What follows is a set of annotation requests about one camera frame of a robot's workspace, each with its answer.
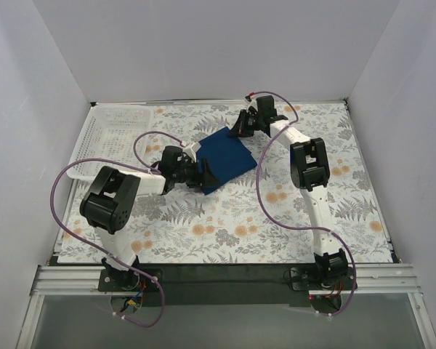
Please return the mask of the white plastic basket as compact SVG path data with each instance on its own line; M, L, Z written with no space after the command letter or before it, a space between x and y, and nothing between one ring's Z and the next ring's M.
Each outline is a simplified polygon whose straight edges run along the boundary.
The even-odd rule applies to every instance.
M87 158L110 159L141 167L148 138L136 138L153 125L152 108L142 105L102 104L90 108L70 162Z

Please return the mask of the blue t shirt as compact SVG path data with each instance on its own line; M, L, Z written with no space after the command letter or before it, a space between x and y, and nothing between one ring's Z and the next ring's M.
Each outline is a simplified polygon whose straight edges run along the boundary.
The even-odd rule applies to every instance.
M202 188L204 195L213 193L257 166L251 151L238 138L229 137L229 131L224 127L199 142L198 161L206 159L212 174L219 180L218 186Z

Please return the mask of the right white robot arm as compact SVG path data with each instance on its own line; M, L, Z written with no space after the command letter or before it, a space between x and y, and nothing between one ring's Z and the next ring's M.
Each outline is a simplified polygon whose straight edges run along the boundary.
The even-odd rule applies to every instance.
M284 97L269 91L251 92L246 96L248 106L228 132L231 138L254 136L263 132L269 138L257 163L256 175L269 147L280 143L289 153L291 181L304 199L310 219L308 230L313 235L315 258L314 276L305 279L323 289L330 289L348 275L347 247L333 232L328 205L330 168L326 144L321 138L304 135L296 127L299 120L295 107Z

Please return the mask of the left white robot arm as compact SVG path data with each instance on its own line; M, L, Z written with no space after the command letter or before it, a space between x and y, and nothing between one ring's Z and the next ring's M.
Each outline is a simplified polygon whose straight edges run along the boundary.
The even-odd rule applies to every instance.
M142 277L138 258L126 225L138 196L163 195L178 183L189 188L212 188L220 184L206 159L198 160L191 147L167 146L158 164L159 173L124 173L103 166L83 198L79 211L94 228L106 257L102 259L108 277L126 291L136 289Z

